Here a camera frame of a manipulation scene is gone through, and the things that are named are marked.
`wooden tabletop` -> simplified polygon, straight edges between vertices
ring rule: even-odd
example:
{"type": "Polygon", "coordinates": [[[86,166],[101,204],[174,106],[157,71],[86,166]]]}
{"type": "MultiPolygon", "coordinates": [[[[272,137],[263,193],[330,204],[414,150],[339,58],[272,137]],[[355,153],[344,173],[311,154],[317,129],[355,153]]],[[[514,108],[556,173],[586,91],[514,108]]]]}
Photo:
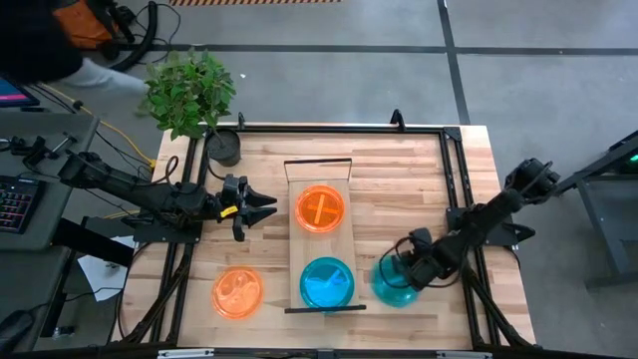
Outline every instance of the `wooden tabletop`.
{"type": "MultiPolygon", "coordinates": [[[[472,190],[476,202],[500,191],[486,127],[462,127],[472,190]]],[[[168,159],[179,156],[172,180],[181,178],[188,139],[170,141],[164,134],[155,179],[168,159]]],[[[197,147],[191,180],[195,181],[201,148],[197,147]]],[[[432,135],[242,134],[242,160],[235,168],[216,164],[219,174],[248,176],[252,187],[278,199],[277,213],[246,229],[246,241],[232,239],[230,223],[210,221],[203,227],[184,304],[179,346],[349,349],[470,349],[468,319],[460,284],[427,288],[413,305],[397,309],[380,302],[370,286],[370,270],[381,254],[410,230],[426,226],[434,238],[446,231],[449,206],[439,140],[432,135]],[[355,238],[356,281],[368,309],[345,314],[284,314],[290,305],[288,184],[285,160],[352,158],[350,197],[355,238]],[[230,265],[248,265],[264,281],[260,309],[245,320],[228,320],[212,308],[210,290],[230,265]]],[[[451,151],[456,183],[457,161],[451,151]]],[[[221,182],[206,177],[209,192],[221,182]]],[[[133,329],[158,295],[166,244],[149,246],[131,268],[124,295],[123,325],[133,329]]],[[[534,340],[518,266],[502,248],[484,251],[495,302],[527,340],[534,340]]],[[[167,333],[172,301],[162,337],[167,333]]],[[[484,311],[478,301],[483,338],[484,311]]]]}

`yellow label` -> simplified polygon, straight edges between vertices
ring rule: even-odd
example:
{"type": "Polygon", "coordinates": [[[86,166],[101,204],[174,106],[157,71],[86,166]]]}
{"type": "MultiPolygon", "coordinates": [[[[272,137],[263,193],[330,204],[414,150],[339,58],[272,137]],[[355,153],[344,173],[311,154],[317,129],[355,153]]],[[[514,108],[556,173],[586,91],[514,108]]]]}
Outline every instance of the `yellow label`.
{"type": "Polygon", "coordinates": [[[229,214],[233,214],[233,213],[235,213],[237,211],[239,211],[239,209],[237,209],[236,205],[230,206],[230,207],[228,207],[227,209],[225,209],[225,210],[223,210],[221,212],[221,217],[222,218],[226,218],[229,214]]]}

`computer monitor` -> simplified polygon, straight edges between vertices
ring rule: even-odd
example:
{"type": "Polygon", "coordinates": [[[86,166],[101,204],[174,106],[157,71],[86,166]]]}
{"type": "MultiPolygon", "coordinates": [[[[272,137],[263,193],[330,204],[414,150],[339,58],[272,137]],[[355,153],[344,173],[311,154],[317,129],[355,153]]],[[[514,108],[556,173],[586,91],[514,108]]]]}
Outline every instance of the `computer monitor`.
{"type": "Polygon", "coordinates": [[[0,77],[0,108],[38,105],[40,101],[22,86],[0,77]]]}

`potted plant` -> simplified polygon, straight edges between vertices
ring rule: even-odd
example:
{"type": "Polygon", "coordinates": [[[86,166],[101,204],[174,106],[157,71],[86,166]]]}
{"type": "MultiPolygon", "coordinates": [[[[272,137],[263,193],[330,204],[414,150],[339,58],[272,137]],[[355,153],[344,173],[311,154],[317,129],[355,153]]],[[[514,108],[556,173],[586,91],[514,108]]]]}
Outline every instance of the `potted plant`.
{"type": "Polygon", "coordinates": [[[142,105],[158,120],[158,129],[171,130],[171,140],[201,139],[204,129],[199,123],[204,120],[213,132],[206,144],[208,156],[226,167],[236,165],[241,159],[239,136],[217,129],[219,118],[230,115],[228,106],[236,95],[223,64],[206,51],[196,58],[191,49],[183,61],[171,51],[165,64],[149,64],[148,71],[149,91],[142,105]]]}

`black jacket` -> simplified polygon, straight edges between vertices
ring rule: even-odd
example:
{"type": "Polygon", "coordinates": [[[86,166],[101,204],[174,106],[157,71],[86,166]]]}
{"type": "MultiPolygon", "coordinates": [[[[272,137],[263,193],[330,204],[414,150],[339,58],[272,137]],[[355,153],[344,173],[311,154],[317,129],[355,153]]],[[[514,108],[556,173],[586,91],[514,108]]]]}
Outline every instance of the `black jacket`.
{"type": "Polygon", "coordinates": [[[0,0],[0,49],[0,74],[23,84],[60,80],[82,66],[48,0],[0,0]]]}

